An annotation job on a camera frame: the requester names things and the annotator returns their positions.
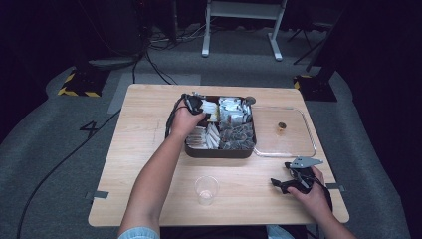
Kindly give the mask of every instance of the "light blue sleeve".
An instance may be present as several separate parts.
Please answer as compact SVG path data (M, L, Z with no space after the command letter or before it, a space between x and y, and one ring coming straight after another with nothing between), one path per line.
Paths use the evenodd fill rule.
M134 227L123 232L118 239L159 239L159 236L148 227Z

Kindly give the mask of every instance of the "gray carpeted floor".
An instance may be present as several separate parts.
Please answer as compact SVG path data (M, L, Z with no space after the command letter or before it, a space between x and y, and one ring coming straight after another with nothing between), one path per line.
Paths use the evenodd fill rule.
M276 62L267 32L271 29L218 32L211 37L208 58L201 57L201 38L172 50L149 50L149 54L164 73L199 76L203 86L292 88L293 76L305 74L310 60L293 65L307 50L306 41L298 35L287 43L293 32L280 32L284 59ZM310 36L316 43L323 34ZM23 208L37 184L87 139L88 133L80 127L92 120L99 127L112 116L113 111L108 111L119 81L131 74L131 67L111 72L101 98L58 96L71 69L50 81L49 99L0 145L1 238L16 237ZM312 68L311 75L317 71ZM145 60L135 72L155 74ZM350 214L346 226L358 238L409 238L400 197L371 146L347 83L335 74L330 84L337 103L306 104L336 179L346 189L342 192ZM118 115L42 184L23 221L21 238L115 237L117 228L88 224L91 202L86 196L97 189L117 119Z

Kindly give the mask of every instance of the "small object in container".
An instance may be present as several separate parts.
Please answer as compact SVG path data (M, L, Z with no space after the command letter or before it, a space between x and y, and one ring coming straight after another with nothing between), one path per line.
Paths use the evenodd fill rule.
M283 131L284 129L286 129L287 125L283 122L279 122L279 131Z

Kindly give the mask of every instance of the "wooden table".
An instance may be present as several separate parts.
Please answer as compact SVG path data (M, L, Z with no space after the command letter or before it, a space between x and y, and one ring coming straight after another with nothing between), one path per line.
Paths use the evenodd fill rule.
M301 110L315 141L314 157L324 160L317 168L323 172L326 183L335 183L306 105L295 89L136 84L127 90L99 183L98 191L106 191L108 196L95 198L89 217L91 225L120 224L138 173L164 139L165 123L174 103L181 94L192 92L205 96L253 96L257 100L254 106L257 107L294 107ZM315 223L292 195L282 194L271 184L271 177L291 180L284 162L293 160L260 157L255 153L244 159L192 158L182 150L160 224ZM199 205L193 190L196 178L202 175L212 175L220 182L219 194L210 206ZM332 189L330 193L335 217L340 222L348 221L339 190Z

